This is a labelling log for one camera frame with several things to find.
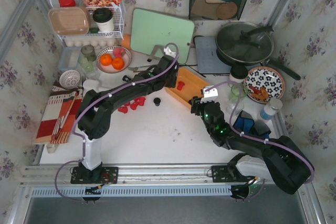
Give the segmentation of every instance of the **wire rack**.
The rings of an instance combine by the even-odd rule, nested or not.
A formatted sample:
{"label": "wire rack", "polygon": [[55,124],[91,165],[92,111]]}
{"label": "wire rack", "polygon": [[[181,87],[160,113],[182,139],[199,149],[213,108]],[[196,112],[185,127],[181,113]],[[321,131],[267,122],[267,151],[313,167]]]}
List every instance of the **wire rack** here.
{"label": "wire rack", "polygon": [[[84,3],[82,0],[75,0],[76,6],[84,6]],[[50,0],[50,4],[53,8],[59,7],[58,0]],[[94,10],[99,8],[98,6],[90,6],[86,7],[90,13],[91,18],[91,27],[97,27],[96,22],[92,19],[92,13]],[[125,4],[122,1],[119,6],[106,6],[106,8],[110,9],[113,12],[113,23],[114,23],[114,31],[100,31],[97,34],[85,34],[80,36],[59,36],[60,39],[99,39],[99,38],[123,38],[123,32],[124,32],[124,20],[125,20],[125,14],[126,14],[126,8]]]}

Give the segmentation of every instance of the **brown plastic tray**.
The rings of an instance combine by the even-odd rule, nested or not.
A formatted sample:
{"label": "brown plastic tray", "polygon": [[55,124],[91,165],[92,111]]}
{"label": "brown plastic tray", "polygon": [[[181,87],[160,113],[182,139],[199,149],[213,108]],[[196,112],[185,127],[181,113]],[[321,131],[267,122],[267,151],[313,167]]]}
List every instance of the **brown plastic tray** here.
{"label": "brown plastic tray", "polygon": [[[181,91],[177,89],[179,81],[183,81],[185,83]],[[180,68],[177,73],[176,87],[165,89],[168,94],[190,109],[191,105],[188,103],[188,101],[191,100],[192,97],[203,97],[201,90],[208,85],[209,83],[193,74],[189,70]]]}
{"label": "brown plastic tray", "polygon": [[85,35],[90,28],[90,14],[85,7],[51,9],[48,17],[54,31],[61,36]]}

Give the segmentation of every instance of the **tabletop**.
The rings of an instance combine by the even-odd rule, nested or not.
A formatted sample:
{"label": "tabletop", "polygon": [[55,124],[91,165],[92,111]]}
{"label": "tabletop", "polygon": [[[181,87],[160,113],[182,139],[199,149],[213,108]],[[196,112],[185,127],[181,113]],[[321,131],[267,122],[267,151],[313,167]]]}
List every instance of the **tabletop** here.
{"label": "tabletop", "polygon": [[[147,58],[144,54],[132,52],[130,67],[148,65]],[[187,64],[196,64],[195,49],[190,50]],[[123,84],[125,74],[133,77],[136,73],[130,70],[101,73],[102,86],[114,88]],[[228,76],[206,75],[206,78],[201,78],[210,84],[228,80]],[[230,87],[226,84],[218,87],[216,99],[227,122],[230,116],[226,112],[229,92]],[[156,97],[161,99],[160,106],[153,103]],[[243,103],[244,110],[256,120],[263,105],[249,98],[245,98]],[[270,137],[276,137],[272,122],[269,121],[267,125],[272,131]],[[127,114],[118,111],[112,114],[110,129],[102,138],[101,159],[105,164],[215,164],[227,163],[237,153],[217,147],[206,132],[201,118],[191,114],[185,105],[162,89],[148,95],[143,107],[129,110]],[[52,154],[47,152],[45,146],[40,164],[63,164],[80,159],[81,154],[81,138],[70,135],[68,142],[60,144]]]}

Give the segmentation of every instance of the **teal cutting board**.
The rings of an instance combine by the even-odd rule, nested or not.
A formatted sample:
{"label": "teal cutting board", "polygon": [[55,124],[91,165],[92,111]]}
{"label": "teal cutting board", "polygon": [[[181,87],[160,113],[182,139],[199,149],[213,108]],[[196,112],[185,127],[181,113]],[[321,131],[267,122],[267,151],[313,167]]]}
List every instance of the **teal cutting board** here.
{"label": "teal cutting board", "polygon": [[[131,49],[150,55],[155,45],[165,46],[170,42],[179,47],[179,63],[187,62],[195,24],[191,20],[136,8],[133,12]],[[158,50],[155,54],[162,57]]]}

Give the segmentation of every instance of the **orange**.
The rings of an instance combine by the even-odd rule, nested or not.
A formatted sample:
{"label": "orange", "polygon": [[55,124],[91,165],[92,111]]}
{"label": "orange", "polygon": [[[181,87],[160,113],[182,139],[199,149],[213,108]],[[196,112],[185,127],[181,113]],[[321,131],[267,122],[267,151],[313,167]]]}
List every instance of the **orange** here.
{"label": "orange", "polygon": [[114,69],[120,70],[125,66],[125,62],[122,58],[115,58],[112,62]]}
{"label": "orange", "polygon": [[103,66],[111,65],[112,62],[113,62],[113,59],[112,59],[112,56],[111,56],[111,55],[109,55],[109,54],[105,54],[105,55],[100,56],[100,63],[101,63]]}

